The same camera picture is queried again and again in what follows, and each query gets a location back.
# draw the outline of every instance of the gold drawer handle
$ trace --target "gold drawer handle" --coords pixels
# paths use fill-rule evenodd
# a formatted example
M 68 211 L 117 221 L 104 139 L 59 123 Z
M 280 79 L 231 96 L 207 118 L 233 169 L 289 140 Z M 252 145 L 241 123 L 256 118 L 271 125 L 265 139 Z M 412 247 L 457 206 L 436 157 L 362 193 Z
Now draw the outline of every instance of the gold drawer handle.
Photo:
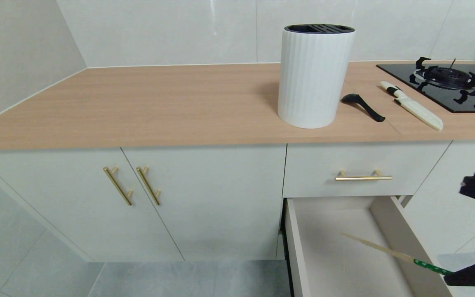
M 106 173 L 107 177 L 109 177 L 111 182 L 115 185 L 115 188 L 117 188 L 117 190 L 120 193 L 120 195 L 122 196 L 122 198 L 124 198 L 124 201 L 126 201 L 126 203 L 128 203 L 128 205 L 131 206 L 132 203 L 129 201 L 128 198 L 133 194 L 133 190 L 129 190 L 127 194 L 124 194 L 124 191 L 120 188 L 117 181 L 113 177 L 113 174 L 115 174 L 115 172 L 117 172 L 117 171 L 118 171 L 118 167 L 116 167 L 116 166 L 113 167 L 113 170 L 111 170 L 111 171 L 109 171 L 109 168 L 104 167 L 104 172 Z
M 148 172 L 148 170 L 149 170 L 149 168 L 147 166 L 144 167 L 144 169 L 142 169 L 140 166 L 137 167 L 137 172 L 140 175 L 140 179 L 143 181 L 144 185 L 146 185 L 146 188 L 148 189 L 149 194 L 153 198 L 153 201 L 155 201 L 155 204 L 157 206 L 159 206 L 160 202 L 157 198 L 159 198 L 159 196 L 160 196 L 160 190 L 157 190 L 157 193 L 153 192 L 153 189 L 151 188 L 151 186 L 149 185 L 148 180 L 146 179 L 146 173 Z
M 341 170 L 338 175 L 335 177 L 335 180 L 343 181 L 343 180 L 392 180 L 393 177 L 391 175 L 382 175 L 380 171 L 375 169 L 373 174 L 366 177 L 347 177 L 346 173 Z

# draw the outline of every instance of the chopstick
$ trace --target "chopstick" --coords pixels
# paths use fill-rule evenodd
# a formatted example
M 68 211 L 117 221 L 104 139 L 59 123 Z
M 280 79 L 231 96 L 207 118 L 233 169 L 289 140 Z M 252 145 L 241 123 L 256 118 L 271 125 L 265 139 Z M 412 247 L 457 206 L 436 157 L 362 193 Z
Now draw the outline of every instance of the chopstick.
M 353 235 L 349 235 L 349 234 L 346 234 L 346 233 L 343 233 L 343 232 L 342 232 L 342 235 L 344 235 L 346 237 L 349 237 L 351 239 L 354 239 L 354 240 L 356 240 L 356 241 L 358 241 L 362 244 L 365 244 L 365 245 L 370 246 L 372 248 L 375 248 L 377 250 L 380 250 L 381 252 L 386 252 L 386 254 L 392 255 L 392 256 L 394 256 L 396 258 L 399 258 L 403 261 L 413 263 L 413 264 L 418 265 L 422 268 L 429 269 L 433 272 L 437 272 L 437 273 L 442 274 L 442 275 L 449 275 L 449 274 L 453 273 L 453 272 L 448 271 L 446 269 L 443 269 L 441 267 L 437 267 L 437 266 L 431 265 L 427 262 L 418 260 L 418 259 L 416 259 L 412 256 L 407 255 L 407 254 L 403 254 L 402 252 L 397 252 L 396 250 L 390 250 L 389 248 L 386 248 L 384 246 L 372 243 L 371 241 L 367 241 L 367 240 L 364 240 L 362 238 L 359 238 L 359 237 L 356 237 L 356 236 L 353 236 Z

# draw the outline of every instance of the black glass cooktop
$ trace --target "black glass cooktop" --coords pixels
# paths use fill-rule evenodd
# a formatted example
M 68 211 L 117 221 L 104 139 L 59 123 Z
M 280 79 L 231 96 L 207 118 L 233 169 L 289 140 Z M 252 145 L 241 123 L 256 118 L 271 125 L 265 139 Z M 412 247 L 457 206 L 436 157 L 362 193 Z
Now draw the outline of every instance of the black glass cooktop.
M 377 67 L 400 79 L 453 113 L 475 113 L 475 64 L 379 64 Z

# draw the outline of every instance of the kitchen counter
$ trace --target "kitchen counter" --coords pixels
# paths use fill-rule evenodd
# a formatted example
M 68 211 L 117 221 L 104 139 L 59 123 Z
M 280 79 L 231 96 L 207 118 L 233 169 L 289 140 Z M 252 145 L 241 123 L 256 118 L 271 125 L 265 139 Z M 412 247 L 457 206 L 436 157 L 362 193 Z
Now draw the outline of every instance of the kitchen counter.
M 0 114 L 0 150 L 475 139 L 475 113 L 450 113 L 377 63 L 351 62 L 342 96 L 360 94 L 382 123 L 340 103 L 330 126 L 286 124 L 277 116 L 279 64 L 93 68 Z M 444 129 L 396 105 L 381 80 L 441 117 Z

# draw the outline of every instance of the drawer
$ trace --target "drawer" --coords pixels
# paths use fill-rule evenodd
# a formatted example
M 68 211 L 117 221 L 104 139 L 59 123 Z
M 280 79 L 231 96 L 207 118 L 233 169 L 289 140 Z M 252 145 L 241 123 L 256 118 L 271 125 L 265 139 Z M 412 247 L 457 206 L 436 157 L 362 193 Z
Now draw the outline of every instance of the drawer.
M 283 197 L 413 195 L 449 141 L 422 143 L 289 144 Z M 391 180 L 335 179 L 370 177 L 375 170 Z
M 283 232 L 295 297 L 452 296 L 439 274 L 341 235 L 429 262 L 396 199 L 350 197 L 349 204 L 339 203 L 343 198 L 285 201 Z

